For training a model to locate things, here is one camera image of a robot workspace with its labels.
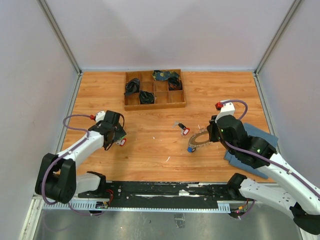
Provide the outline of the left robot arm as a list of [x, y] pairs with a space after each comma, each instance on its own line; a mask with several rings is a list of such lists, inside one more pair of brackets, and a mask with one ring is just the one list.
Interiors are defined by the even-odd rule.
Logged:
[[48, 205], [68, 204], [75, 195], [90, 192], [96, 198], [107, 193], [106, 176], [95, 172], [78, 176], [77, 168], [99, 149], [109, 150], [126, 137], [125, 117], [111, 110], [88, 115], [95, 123], [81, 128], [84, 135], [58, 153], [47, 153], [41, 161], [35, 193]]

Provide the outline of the key with blue tag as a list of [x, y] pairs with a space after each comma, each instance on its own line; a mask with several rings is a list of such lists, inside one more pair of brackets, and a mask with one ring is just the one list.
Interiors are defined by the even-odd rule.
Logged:
[[189, 146], [189, 147], [187, 148], [187, 151], [188, 151], [189, 153], [193, 153], [193, 152], [196, 151], [196, 149], [197, 149], [196, 147], [190, 147], [190, 146]]

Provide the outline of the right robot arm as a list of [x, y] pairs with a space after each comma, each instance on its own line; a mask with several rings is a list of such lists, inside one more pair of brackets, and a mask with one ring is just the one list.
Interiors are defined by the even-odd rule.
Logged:
[[220, 142], [241, 163], [266, 174], [282, 188], [275, 190], [236, 173], [226, 188], [230, 199], [244, 197], [262, 202], [289, 216], [300, 229], [319, 235], [319, 187], [290, 166], [268, 141], [248, 135], [243, 123], [233, 115], [213, 115], [207, 130], [211, 142]]

